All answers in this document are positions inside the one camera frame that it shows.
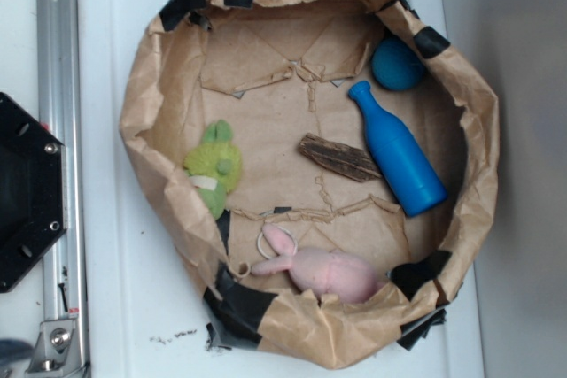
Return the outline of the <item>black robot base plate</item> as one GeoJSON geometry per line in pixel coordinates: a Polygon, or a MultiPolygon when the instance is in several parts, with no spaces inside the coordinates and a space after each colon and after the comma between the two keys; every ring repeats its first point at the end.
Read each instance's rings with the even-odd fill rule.
{"type": "Polygon", "coordinates": [[[66,229],[64,145],[1,94],[1,292],[32,270],[66,229]]]}

